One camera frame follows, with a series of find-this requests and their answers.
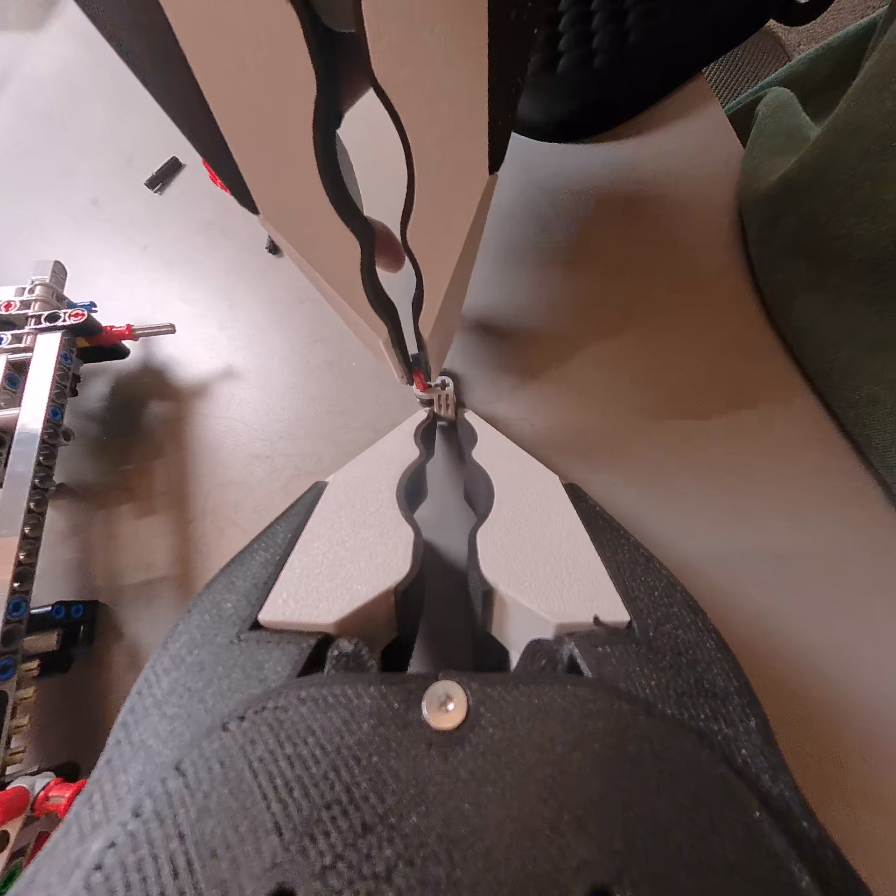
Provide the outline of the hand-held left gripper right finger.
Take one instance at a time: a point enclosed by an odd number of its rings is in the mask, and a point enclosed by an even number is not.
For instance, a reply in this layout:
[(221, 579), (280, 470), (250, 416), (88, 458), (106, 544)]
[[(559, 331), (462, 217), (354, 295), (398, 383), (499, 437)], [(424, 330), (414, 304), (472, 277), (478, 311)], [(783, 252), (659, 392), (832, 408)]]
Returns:
[(630, 613), (562, 480), (476, 413), (458, 413), (469, 594), (492, 666), (515, 666), (531, 642)]

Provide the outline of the toy car chassis model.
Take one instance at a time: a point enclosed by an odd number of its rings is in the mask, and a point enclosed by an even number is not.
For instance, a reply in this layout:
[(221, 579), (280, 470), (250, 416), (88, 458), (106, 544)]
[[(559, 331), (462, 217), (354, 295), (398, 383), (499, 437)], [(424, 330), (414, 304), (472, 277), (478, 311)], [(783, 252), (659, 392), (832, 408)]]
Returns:
[(57, 260), (35, 263), (1, 301), (1, 892), (8, 894), (72, 808), (86, 780), (29, 767), (29, 705), (43, 679), (67, 673), (92, 644), (98, 602), (32, 607), (65, 423), (85, 364), (129, 357), (129, 344), (173, 323), (106, 325), (92, 301), (65, 293)]

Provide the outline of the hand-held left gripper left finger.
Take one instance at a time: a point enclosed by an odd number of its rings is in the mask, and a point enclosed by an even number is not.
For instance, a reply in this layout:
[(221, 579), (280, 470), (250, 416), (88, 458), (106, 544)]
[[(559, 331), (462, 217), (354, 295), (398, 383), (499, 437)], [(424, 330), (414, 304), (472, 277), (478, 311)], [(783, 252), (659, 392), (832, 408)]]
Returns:
[(406, 487), (432, 422), (415, 412), (326, 480), (259, 612), (261, 627), (354, 638), (375, 655), (396, 637), (396, 595), (420, 546)]

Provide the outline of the person's right hand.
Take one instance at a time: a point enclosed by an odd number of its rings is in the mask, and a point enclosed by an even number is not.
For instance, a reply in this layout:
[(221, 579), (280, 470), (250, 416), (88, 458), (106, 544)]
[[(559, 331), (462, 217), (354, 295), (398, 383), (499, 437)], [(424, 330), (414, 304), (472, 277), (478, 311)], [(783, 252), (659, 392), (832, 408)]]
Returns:
[(399, 273), (406, 263), (406, 252), (401, 240), (383, 221), (366, 217), (375, 236), (375, 266), (385, 273)]

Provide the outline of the grey toy connector red pin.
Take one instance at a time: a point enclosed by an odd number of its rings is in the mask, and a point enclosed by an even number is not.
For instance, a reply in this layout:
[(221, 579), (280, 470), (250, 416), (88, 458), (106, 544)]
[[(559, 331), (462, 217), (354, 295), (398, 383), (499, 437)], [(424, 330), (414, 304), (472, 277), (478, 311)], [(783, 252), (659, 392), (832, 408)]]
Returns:
[(421, 407), (432, 411), (436, 419), (444, 422), (456, 420), (456, 394), (450, 375), (442, 373), (429, 381), (423, 370), (418, 368), (412, 374), (412, 388)]

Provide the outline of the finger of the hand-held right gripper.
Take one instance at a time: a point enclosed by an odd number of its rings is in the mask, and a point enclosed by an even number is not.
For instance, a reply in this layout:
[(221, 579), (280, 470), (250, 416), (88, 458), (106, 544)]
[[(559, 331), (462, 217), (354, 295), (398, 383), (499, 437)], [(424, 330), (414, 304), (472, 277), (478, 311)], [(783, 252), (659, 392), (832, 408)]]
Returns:
[(420, 265), (420, 330), (440, 373), (485, 230), (488, 166), (486, 1), (364, 1), (373, 73), (394, 106), (414, 171), (409, 247)]
[(286, 1), (162, 7), (263, 226), (353, 333), (411, 385), (408, 363), (367, 300), (358, 240), (321, 182), (316, 78), (296, 9)]

